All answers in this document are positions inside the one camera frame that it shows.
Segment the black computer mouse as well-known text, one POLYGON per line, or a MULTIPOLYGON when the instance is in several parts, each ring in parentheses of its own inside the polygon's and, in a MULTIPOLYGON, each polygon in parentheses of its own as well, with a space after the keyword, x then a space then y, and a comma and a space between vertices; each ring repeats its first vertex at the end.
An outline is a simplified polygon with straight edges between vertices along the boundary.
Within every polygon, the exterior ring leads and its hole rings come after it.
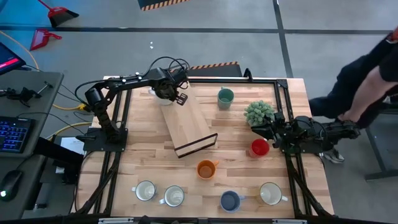
POLYGON ((23 171, 20 170, 9 171, 4 176, 0 182, 0 200, 8 202, 17 195, 22 176, 23 171))

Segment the black computer monitor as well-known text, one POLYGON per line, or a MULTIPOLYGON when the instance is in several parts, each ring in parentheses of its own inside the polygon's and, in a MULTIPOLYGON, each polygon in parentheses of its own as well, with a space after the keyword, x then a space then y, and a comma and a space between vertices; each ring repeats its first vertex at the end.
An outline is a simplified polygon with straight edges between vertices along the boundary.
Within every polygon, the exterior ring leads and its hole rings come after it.
POLYGON ((26 65, 26 62, 0 42, 0 75, 26 65))

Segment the silver metal bracket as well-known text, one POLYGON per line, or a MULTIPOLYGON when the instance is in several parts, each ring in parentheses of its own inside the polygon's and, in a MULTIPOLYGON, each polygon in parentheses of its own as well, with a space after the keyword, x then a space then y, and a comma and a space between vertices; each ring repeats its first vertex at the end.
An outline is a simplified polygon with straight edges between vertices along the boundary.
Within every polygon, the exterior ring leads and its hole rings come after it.
POLYGON ((298 219, 273 219, 272 224, 308 224, 306 220, 298 219))
POLYGON ((100 218, 98 224, 134 224, 134 219, 131 217, 100 218))

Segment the red mug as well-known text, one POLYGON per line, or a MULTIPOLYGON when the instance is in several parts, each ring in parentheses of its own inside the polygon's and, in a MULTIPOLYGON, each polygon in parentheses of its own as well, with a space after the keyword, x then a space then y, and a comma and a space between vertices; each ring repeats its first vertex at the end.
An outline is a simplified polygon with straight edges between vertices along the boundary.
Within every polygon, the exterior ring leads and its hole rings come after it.
POLYGON ((253 158, 263 157, 270 151, 269 143, 266 139, 255 139, 251 143, 248 153, 253 158))

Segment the person's shoe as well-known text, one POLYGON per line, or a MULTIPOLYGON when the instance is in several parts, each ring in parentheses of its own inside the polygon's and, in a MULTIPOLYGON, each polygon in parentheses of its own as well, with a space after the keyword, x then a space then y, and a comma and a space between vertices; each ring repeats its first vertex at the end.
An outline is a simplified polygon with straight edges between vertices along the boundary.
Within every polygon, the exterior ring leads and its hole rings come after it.
POLYGON ((345 161, 344 157, 336 149, 325 151, 323 157, 334 164, 341 164, 345 161))

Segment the black metal table leg frame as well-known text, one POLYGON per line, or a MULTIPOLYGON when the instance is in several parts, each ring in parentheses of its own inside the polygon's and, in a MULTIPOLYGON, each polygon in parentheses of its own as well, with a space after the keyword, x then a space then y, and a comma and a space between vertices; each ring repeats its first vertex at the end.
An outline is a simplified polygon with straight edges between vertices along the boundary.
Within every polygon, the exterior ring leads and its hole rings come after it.
POLYGON ((369 142, 380 168, 379 172, 364 176, 366 181, 398 177, 398 104, 384 103, 380 115, 366 128, 369 142))

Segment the red dustpan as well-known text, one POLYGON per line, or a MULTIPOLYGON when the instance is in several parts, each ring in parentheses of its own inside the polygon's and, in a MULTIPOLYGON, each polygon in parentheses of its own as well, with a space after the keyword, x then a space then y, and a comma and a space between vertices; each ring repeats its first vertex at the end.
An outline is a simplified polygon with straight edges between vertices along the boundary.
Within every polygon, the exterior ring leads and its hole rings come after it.
POLYGON ((47 29, 36 29, 30 45, 30 51, 45 47, 51 37, 57 40, 62 39, 62 36, 51 33, 47 29))

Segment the black keyboard blue backlight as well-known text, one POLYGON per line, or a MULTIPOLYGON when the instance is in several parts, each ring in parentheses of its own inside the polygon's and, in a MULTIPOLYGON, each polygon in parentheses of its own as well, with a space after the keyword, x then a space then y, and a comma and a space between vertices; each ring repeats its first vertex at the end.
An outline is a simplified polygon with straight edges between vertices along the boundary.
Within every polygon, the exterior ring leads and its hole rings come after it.
POLYGON ((33 119, 0 116, 0 152, 23 153, 33 119))

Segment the red broom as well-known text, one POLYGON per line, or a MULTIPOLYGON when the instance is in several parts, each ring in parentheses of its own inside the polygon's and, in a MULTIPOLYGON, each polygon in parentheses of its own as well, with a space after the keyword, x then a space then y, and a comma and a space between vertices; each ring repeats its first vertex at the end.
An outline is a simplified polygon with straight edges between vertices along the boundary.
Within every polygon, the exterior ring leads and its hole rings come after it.
POLYGON ((49 18, 49 21, 53 28, 56 28, 61 24, 63 24, 64 22, 77 18, 79 16, 79 14, 65 7, 50 7, 42 0, 38 0, 38 2, 49 10, 47 17, 49 18))

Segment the green succulent in patterned pot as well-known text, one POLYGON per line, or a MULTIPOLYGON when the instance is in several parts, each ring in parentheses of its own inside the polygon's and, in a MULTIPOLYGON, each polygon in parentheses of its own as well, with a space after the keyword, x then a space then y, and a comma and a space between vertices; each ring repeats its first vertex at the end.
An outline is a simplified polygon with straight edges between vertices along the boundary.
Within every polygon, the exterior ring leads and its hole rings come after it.
POLYGON ((273 107, 262 100, 254 101, 247 106, 244 109, 244 116, 250 126, 263 124, 267 119, 275 120, 273 107))

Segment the orange mug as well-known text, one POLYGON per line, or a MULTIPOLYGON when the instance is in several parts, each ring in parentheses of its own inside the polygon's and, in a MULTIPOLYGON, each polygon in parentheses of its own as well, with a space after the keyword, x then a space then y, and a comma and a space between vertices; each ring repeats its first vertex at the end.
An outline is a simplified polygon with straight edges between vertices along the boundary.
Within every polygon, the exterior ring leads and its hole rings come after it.
POLYGON ((219 161, 203 160, 197 165, 197 174, 201 179, 208 180, 215 176, 219 161))

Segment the grey desk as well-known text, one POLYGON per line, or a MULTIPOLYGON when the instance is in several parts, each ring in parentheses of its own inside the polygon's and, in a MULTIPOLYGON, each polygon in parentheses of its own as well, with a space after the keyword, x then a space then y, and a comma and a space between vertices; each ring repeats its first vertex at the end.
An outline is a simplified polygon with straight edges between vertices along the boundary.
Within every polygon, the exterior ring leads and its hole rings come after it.
POLYGON ((34 119, 35 124, 22 153, 0 152, 0 182, 11 170, 23 172, 16 196, 9 202, 0 200, 0 221, 20 219, 39 181, 45 157, 34 155, 33 151, 40 137, 48 113, 55 100, 63 74, 56 72, 11 71, 0 76, 0 89, 21 90, 26 87, 38 92, 48 82, 53 87, 46 88, 41 98, 29 100, 29 107, 19 101, 0 98, 0 116, 34 119))

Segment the black mat hazard stripe edge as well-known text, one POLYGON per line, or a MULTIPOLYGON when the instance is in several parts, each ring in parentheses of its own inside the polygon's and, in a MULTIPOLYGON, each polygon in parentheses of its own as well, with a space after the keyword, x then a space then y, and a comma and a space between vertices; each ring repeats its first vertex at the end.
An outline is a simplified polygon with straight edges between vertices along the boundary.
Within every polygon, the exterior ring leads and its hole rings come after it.
POLYGON ((189 0, 137 0, 142 11, 150 11, 161 7, 171 6, 189 0))
POLYGON ((188 71, 188 78, 197 77, 216 77, 216 78, 237 78, 243 77, 240 65, 238 62, 224 62, 214 63, 208 65, 194 65, 188 71))

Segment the blue mug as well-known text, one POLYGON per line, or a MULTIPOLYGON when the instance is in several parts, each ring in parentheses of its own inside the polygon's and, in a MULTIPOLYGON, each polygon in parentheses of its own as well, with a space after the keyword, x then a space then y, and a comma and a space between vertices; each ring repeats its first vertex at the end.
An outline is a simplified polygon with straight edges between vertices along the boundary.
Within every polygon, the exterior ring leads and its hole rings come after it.
POLYGON ((245 196, 239 195, 235 191, 225 191, 220 197, 220 206, 224 211, 234 213, 239 210, 244 199, 245 196))

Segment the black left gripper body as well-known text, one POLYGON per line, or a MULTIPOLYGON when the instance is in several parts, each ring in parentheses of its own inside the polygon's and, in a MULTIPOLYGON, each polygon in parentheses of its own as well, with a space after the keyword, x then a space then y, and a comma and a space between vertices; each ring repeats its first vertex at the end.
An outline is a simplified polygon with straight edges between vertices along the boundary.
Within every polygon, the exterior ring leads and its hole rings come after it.
POLYGON ((166 100, 179 99, 178 89, 187 81, 185 72, 179 72, 174 75, 167 75, 165 80, 159 82, 154 87, 156 96, 166 100))

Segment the white paper sheet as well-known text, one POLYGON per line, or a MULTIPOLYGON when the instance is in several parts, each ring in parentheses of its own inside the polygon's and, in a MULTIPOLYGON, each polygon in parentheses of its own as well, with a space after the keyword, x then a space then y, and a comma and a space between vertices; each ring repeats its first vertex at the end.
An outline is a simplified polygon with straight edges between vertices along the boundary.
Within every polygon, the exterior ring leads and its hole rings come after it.
POLYGON ((62 137, 60 145, 70 151, 76 152, 81 155, 86 155, 86 152, 83 150, 84 142, 78 140, 75 137, 62 137))

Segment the green faceted mug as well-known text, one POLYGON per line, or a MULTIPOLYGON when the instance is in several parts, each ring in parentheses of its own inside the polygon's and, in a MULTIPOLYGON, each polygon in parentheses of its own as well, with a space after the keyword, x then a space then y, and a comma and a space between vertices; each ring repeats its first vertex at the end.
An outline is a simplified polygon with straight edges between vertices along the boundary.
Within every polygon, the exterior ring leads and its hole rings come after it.
POLYGON ((234 92, 229 88, 222 87, 217 94, 217 99, 218 108, 221 110, 227 110, 230 108, 234 100, 234 92))

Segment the black clamp tool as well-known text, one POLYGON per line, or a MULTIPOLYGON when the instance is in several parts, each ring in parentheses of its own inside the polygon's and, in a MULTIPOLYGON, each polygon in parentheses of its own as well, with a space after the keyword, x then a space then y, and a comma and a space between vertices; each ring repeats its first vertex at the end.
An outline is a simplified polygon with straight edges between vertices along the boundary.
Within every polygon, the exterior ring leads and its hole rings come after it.
POLYGON ((26 87, 22 89, 20 93, 18 93, 15 89, 7 88, 4 90, 0 90, 0 97, 6 97, 9 100, 17 100, 22 103, 26 107, 30 107, 28 101, 31 98, 41 98, 42 95, 37 93, 34 90, 29 90, 26 87))

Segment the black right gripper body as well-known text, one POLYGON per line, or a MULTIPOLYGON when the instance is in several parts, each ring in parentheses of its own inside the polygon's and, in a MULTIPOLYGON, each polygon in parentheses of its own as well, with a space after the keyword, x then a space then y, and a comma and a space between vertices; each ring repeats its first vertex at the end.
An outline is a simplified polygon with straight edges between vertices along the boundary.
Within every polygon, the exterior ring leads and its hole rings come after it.
POLYGON ((283 112, 274 113, 273 121, 273 132, 274 132, 274 148, 279 148, 282 143, 282 138, 287 134, 287 128, 290 127, 290 122, 285 120, 283 112))

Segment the pale grey ceramic mug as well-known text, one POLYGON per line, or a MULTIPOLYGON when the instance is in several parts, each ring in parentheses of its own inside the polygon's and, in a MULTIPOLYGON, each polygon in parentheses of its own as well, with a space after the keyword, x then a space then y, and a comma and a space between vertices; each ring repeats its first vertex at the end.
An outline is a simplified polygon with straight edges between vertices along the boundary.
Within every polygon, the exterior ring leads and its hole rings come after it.
POLYGON ((131 189, 136 197, 141 201, 149 201, 156 194, 156 186, 149 180, 143 180, 139 182, 135 187, 131 189))
POLYGON ((287 202, 289 200, 283 195, 281 188, 273 182, 262 184, 257 198, 260 203, 267 205, 277 205, 281 201, 287 202))
POLYGON ((164 192, 164 197, 159 200, 160 204, 166 204, 170 207, 177 207, 184 201, 185 194, 181 187, 172 185, 164 192))

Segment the person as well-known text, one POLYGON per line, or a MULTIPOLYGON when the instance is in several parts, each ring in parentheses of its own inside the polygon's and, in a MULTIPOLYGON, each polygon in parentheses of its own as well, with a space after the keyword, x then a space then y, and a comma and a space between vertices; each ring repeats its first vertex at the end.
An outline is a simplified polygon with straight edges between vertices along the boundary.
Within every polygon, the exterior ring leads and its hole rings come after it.
POLYGON ((345 65, 326 96, 309 100, 312 116, 352 121, 367 128, 388 96, 398 97, 398 27, 368 54, 345 65))

